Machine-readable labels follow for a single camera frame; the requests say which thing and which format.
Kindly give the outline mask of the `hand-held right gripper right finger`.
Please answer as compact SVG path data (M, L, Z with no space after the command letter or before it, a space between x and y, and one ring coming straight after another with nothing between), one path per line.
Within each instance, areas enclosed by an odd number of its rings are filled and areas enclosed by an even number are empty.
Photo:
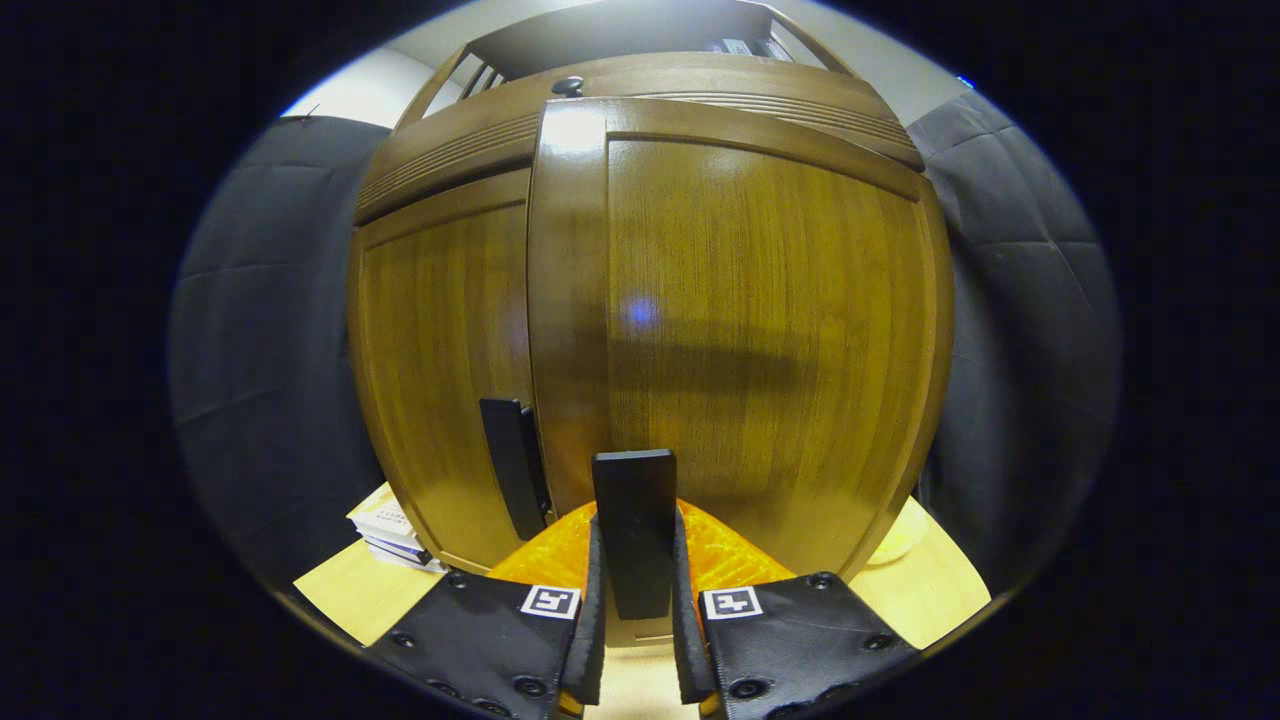
M684 500L672 569L680 694L703 719L832 719L916 661L838 575L795 574Z

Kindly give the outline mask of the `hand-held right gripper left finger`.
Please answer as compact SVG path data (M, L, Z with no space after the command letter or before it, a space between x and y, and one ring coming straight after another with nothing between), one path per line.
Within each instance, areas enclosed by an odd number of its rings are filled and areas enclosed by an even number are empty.
M579 716L600 700L603 580L590 502L488 574L448 571L369 651L454 717Z

